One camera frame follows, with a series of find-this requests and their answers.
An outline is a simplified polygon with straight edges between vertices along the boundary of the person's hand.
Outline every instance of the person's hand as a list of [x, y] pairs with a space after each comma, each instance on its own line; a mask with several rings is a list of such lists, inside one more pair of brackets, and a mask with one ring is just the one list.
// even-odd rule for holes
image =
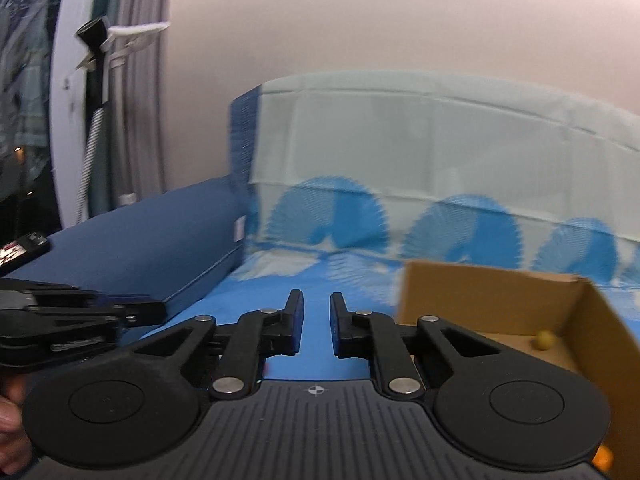
[[12, 475], [29, 464], [33, 453], [22, 427], [20, 407], [24, 401], [25, 377], [4, 377], [0, 381], [0, 471]]

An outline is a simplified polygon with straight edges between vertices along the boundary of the yellow ball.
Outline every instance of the yellow ball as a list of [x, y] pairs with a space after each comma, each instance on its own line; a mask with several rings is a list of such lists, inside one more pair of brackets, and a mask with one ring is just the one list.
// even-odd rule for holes
[[549, 350], [556, 344], [556, 335], [550, 330], [541, 330], [531, 343], [536, 350]]

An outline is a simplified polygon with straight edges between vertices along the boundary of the circular pad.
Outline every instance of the circular pad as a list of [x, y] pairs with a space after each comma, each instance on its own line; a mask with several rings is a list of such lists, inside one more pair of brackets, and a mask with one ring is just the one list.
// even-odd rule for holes
[[503, 468], [548, 471], [590, 460], [609, 405], [585, 378], [518, 356], [470, 358], [439, 389], [434, 413], [471, 456]]
[[200, 412], [193, 387], [164, 361], [114, 354], [43, 381], [24, 404], [27, 434], [47, 456], [81, 468], [161, 454], [188, 434]]
[[562, 396], [533, 381], [513, 381], [496, 386], [489, 402], [495, 413], [521, 424], [544, 424], [564, 410]]
[[69, 408], [87, 422], [111, 424], [135, 415], [144, 400], [145, 394], [135, 384], [99, 381], [76, 390], [69, 399]]

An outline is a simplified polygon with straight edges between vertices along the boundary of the brown cardboard box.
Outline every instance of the brown cardboard box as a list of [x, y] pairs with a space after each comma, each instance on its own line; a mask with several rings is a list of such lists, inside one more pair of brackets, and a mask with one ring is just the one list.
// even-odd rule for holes
[[[491, 267], [412, 260], [406, 264], [397, 322], [433, 314], [508, 346], [584, 375], [609, 399], [605, 444], [610, 476], [640, 478], [640, 346], [589, 280]], [[560, 337], [547, 351], [531, 337]]]

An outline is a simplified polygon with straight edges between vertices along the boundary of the white wall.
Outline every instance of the white wall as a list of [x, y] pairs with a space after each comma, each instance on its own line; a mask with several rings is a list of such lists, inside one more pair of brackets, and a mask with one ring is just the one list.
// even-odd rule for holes
[[640, 114], [640, 0], [171, 0], [170, 19], [170, 187], [225, 174], [230, 101], [293, 73], [475, 73]]

